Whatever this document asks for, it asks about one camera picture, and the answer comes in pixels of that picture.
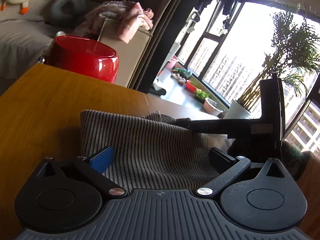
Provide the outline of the tall green potted plant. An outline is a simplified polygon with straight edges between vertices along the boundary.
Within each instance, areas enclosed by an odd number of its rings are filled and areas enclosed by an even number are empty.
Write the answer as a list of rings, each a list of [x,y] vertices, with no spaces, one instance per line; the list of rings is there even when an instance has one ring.
[[[293,88],[296,96],[308,93],[304,83],[307,74],[319,74],[319,33],[311,23],[319,19],[319,11],[297,1],[277,5],[280,9],[272,15],[273,53],[265,55],[263,70],[237,99],[247,111],[262,97],[259,82],[271,78],[273,73]]]

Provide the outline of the pink blanket pile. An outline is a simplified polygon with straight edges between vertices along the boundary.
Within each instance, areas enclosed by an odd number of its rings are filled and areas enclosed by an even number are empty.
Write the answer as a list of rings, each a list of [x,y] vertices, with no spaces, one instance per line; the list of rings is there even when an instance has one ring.
[[[73,31],[74,36],[88,37],[101,32],[106,19],[119,20],[116,38],[129,43],[137,30],[153,28],[153,11],[144,10],[140,3],[131,1],[108,1],[101,3],[85,15],[85,20]]]

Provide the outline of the grey neck pillow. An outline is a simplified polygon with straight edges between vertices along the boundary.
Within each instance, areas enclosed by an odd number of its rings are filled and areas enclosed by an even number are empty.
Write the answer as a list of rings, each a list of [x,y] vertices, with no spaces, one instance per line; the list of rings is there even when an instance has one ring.
[[[49,10],[49,23],[56,27],[74,29],[86,9],[85,0],[55,0]]]

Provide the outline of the pink basin pot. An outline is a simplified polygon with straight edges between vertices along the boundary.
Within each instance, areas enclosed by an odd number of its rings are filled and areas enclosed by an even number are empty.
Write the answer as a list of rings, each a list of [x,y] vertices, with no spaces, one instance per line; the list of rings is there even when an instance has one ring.
[[[216,102],[210,98],[205,98],[203,109],[210,115],[218,116],[223,112],[223,110],[219,109]]]

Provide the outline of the red plant bowl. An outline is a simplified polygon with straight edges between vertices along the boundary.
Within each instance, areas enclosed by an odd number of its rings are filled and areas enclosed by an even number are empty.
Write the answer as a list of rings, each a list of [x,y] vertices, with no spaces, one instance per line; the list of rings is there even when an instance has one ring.
[[[186,88],[189,92],[191,92],[191,93],[193,93],[193,94],[195,94],[196,91],[198,90],[198,88],[197,88],[197,87],[193,84],[193,82],[190,81],[190,80],[187,80],[187,81],[185,82],[185,88]]]

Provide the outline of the grey striped knit garment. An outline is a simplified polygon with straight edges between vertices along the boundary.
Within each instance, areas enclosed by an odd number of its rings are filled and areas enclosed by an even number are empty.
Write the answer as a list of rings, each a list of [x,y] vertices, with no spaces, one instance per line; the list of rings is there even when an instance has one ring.
[[[193,133],[158,112],[135,117],[84,110],[80,122],[82,155],[112,147],[114,160],[103,175],[126,190],[196,190],[218,176],[209,162],[212,147],[234,157],[263,150],[225,135]]]

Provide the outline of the white plant pot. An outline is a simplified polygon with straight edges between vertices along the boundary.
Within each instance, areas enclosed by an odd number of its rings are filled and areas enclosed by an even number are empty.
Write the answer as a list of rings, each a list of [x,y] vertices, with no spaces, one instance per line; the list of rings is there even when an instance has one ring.
[[[224,119],[249,119],[250,116],[249,111],[245,110],[244,107],[233,99]]]

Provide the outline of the pink plastic bucket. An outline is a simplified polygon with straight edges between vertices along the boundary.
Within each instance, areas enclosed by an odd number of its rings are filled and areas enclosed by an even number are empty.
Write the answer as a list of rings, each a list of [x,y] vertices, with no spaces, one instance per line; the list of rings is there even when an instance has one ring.
[[[167,64],[165,65],[165,67],[167,69],[172,69],[174,68],[175,64],[177,63],[178,59],[177,57],[174,55],[170,61],[167,62]]]

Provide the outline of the red round stool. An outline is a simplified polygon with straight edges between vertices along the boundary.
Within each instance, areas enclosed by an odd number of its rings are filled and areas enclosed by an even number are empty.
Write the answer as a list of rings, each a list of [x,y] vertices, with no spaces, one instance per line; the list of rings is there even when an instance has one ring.
[[[38,63],[114,83],[119,70],[117,52],[89,38],[57,35],[46,55]]]

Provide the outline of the grey covered sofa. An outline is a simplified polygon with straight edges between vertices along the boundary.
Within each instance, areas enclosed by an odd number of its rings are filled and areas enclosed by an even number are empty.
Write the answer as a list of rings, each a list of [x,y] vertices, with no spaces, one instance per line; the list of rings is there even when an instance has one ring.
[[[7,4],[1,12],[1,78],[18,79],[37,62],[58,32],[70,34],[84,21],[80,15],[70,27],[52,25],[54,1],[31,0],[25,15],[19,14],[19,4]]]

